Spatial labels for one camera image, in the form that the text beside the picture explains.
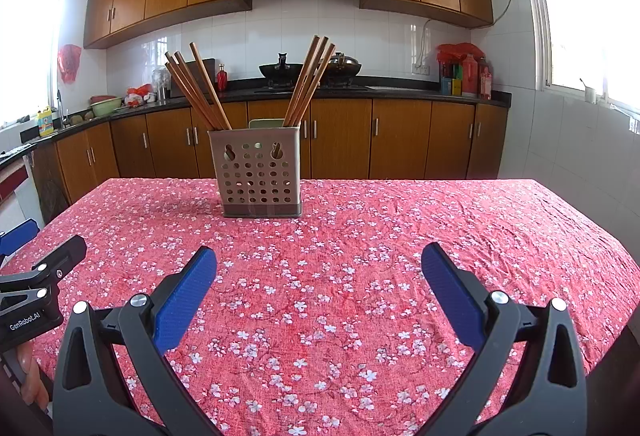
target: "finger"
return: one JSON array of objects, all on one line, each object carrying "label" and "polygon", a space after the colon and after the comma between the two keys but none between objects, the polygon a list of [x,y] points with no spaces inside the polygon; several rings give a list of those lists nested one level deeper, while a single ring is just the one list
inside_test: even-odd
[{"label": "finger", "polygon": [[29,372],[31,368],[31,357],[33,356],[33,342],[28,340],[28,342],[20,344],[16,349],[16,353],[22,370]]}]

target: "bottle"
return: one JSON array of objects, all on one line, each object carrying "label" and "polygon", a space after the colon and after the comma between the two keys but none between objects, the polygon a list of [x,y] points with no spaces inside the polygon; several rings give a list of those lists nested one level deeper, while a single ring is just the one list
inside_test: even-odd
[{"label": "bottle", "polygon": [[225,71],[225,64],[220,64],[219,72],[216,77],[216,81],[218,82],[218,90],[226,89],[227,75]]}]

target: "tablecloth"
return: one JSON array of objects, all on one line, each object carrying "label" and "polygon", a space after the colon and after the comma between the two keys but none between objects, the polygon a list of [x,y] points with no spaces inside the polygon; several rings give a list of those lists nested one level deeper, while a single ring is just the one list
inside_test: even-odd
[{"label": "tablecloth", "polygon": [[[110,180],[2,270],[25,271],[73,234],[83,263],[60,305],[123,304],[215,250],[218,276],[176,350],[181,382],[227,435],[410,435],[469,361],[420,272],[438,241],[488,289],[570,308],[594,368],[640,299],[640,271],[620,243],[530,180],[303,181],[299,219],[226,219],[215,180]],[[38,338],[52,376],[64,324]],[[516,345],[481,419],[498,411]],[[146,416],[156,413],[122,347]]]}]

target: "lower cabinet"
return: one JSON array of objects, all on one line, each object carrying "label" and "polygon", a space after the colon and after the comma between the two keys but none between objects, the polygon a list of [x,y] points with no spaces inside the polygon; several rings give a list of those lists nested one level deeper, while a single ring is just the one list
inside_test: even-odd
[{"label": "lower cabinet", "polygon": [[369,178],[421,180],[430,124],[430,101],[374,100]]},{"label": "lower cabinet", "polygon": [[111,122],[111,135],[121,178],[155,178],[144,115]]},{"label": "lower cabinet", "polygon": [[314,179],[369,177],[370,99],[312,100],[310,128]]}]

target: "white wall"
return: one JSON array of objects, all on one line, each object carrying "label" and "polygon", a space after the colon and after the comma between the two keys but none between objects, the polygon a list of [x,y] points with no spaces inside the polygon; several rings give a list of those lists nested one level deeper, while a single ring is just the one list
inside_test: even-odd
[{"label": "white wall", "polygon": [[254,0],[253,9],[185,22],[107,50],[110,94],[124,94],[130,86],[150,82],[158,59],[157,40],[166,37],[168,50],[180,50],[192,60],[190,42],[203,58],[225,64],[229,79],[260,77],[258,66],[274,64],[278,53],[289,62],[303,62],[314,34],[327,35],[337,50],[363,65],[361,74],[419,80],[438,80],[434,48],[465,42],[469,30],[444,22],[429,22],[425,56],[430,75],[412,74],[420,53],[425,19],[391,12],[361,10],[358,0]]},{"label": "white wall", "polygon": [[[493,3],[497,17],[507,0]],[[629,132],[628,117],[534,90],[530,0],[513,0],[495,26],[471,34],[494,65],[496,88],[513,95],[500,177],[538,180],[640,262],[640,136]]]}]

